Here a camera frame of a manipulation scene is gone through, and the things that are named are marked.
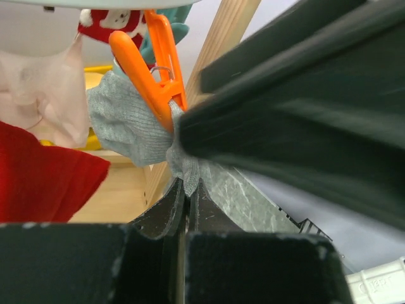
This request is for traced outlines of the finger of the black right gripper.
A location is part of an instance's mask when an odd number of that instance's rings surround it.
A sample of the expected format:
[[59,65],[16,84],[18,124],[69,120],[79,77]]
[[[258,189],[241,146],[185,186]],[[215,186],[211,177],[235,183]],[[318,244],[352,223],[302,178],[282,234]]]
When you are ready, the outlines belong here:
[[203,68],[190,155],[404,219],[404,2],[298,1]]

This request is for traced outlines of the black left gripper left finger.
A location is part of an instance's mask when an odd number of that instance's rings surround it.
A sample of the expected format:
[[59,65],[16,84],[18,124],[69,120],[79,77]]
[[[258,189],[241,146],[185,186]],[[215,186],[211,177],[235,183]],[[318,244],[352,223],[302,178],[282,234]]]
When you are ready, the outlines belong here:
[[143,303],[176,303],[178,254],[185,220],[183,182],[175,179],[164,196],[132,223],[137,245],[136,278]]

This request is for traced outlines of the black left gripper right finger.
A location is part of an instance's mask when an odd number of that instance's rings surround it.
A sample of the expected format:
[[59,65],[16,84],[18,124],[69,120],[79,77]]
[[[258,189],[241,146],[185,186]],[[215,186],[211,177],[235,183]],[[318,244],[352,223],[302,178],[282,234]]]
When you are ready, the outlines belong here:
[[211,199],[203,181],[190,198],[186,302],[243,303],[249,269],[239,246],[247,234]]

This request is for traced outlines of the grey sock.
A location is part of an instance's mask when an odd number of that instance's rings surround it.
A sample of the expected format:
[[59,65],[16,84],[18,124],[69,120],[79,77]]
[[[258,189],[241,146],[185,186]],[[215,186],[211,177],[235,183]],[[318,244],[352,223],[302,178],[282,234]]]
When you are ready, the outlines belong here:
[[183,111],[177,104],[170,103],[174,131],[168,132],[127,78],[109,71],[98,87],[92,123],[103,148],[130,158],[138,167],[168,162],[172,176],[183,180],[187,196],[200,179],[210,181],[208,163],[187,155],[180,146]]

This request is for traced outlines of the pale pink sock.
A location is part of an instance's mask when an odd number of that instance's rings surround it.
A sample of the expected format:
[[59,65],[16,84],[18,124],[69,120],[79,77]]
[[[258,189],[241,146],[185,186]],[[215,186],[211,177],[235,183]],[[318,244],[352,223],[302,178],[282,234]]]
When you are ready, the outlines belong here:
[[82,36],[43,57],[1,52],[1,121],[66,148],[83,148],[90,121]]

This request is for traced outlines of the white round clip hanger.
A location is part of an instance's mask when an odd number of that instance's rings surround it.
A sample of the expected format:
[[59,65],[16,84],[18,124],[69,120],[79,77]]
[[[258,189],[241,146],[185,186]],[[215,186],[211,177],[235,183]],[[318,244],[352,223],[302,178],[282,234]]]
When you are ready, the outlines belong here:
[[199,0],[54,0],[18,1],[24,4],[80,9],[163,9],[198,3]]

